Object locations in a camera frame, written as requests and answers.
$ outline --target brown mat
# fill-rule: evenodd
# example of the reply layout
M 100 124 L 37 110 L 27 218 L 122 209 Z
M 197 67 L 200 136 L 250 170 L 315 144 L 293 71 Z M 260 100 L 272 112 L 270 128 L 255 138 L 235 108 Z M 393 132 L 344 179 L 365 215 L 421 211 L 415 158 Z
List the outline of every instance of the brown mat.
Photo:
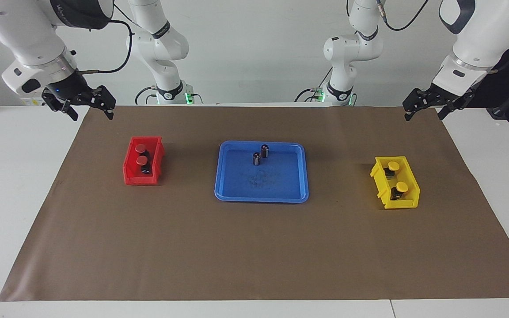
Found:
M 163 136 L 160 186 L 123 185 L 138 135 Z M 218 201 L 226 140 L 301 143 L 309 201 Z M 382 208 L 377 155 L 408 157 L 418 209 Z M 434 110 L 406 122 L 400 108 L 366 107 L 89 111 L 0 295 L 414 298 L 509 298 L 509 239 Z

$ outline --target gray wall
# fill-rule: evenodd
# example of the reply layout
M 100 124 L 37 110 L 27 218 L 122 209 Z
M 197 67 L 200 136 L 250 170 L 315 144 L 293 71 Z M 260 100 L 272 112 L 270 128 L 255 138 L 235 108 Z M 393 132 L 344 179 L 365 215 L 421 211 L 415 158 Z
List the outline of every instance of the gray wall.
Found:
M 423 0 L 388 1 L 388 19 L 395 27 L 407 23 Z M 117 4 L 128 14 L 127 2 Z M 343 0 L 163 0 L 171 24 L 190 42 L 190 55 L 176 64 L 184 80 L 205 102 L 287 102 L 301 90 L 319 84 L 330 65 L 323 57 L 329 37 L 352 34 Z M 440 1 L 428 3 L 415 24 L 402 32 L 380 26 L 384 54 L 356 62 L 355 92 L 359 105 L 392 106 L 414 87 L 426 88 L 455 36 L 438 18 Z M 123 17 L 115 12 L 115 18 Z M 125 58 L 124 26 L 105 30 L 59 28 L 69 49 L 78 52 L 80 69 L 116 68 Z M 12 62 L 0 44 L 0 74 Z M 135 94 L 154 84 L 136 58 L 121 72 L 88 75 L 91 86 L 105 85 L 118 104 L 133 103 Z M 18 105 L 0 79 L 0 105 Z

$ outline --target tabletop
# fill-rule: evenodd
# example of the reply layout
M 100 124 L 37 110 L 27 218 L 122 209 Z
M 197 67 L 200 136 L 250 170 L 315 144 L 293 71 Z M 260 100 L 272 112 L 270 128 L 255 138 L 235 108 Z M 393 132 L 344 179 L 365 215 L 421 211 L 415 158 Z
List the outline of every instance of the tabletop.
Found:
M 83 118 L 87 108 L 78 110 Z M 46 107 L 0 107 L 0 290 L 80 124 L 81 120 L 72 122 Z M 478 109 L 451 114 L 444 124 L 509 236 L 509 124 L 493 121 L 485 110 Z M 218 318 L 503 317 L 509 315 L 509 299 L 0 303 L 0 316 L 6 317 L 128 314 Z

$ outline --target blue tray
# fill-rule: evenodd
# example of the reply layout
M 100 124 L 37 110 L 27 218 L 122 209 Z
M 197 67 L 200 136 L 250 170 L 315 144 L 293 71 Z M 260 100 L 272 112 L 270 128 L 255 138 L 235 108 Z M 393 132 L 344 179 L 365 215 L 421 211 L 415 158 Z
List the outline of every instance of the blue tray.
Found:
M 253 153 L 270 151 L 259 166 Z M 225 141 L 220 148 L 215 194 L 221 201 L 303 203 L 309 198 L 304 147 L 296 143 Z

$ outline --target yellow plastic container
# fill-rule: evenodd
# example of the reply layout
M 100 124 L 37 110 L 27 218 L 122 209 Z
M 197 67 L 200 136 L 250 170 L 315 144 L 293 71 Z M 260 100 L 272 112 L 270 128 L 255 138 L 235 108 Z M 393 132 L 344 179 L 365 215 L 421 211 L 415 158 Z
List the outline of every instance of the yellow plastic container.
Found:
M 393 177 L 386 177 L 385 168 L 399 168 L 394 171 Z M 412 173 L 410 164 L 406 157 L 376 157 L 376 165 L 370 173 L 374 177 L 376 188 L 378 188 L 378 197 L 382 199 L 384 209 L 414 209 L 418 207 L 420 201 L 420 186 Z M 398 182 L 404 182 L 408 186 L 408 191 L 397 201 L 390 200 L 392 188 L 396 187 Z

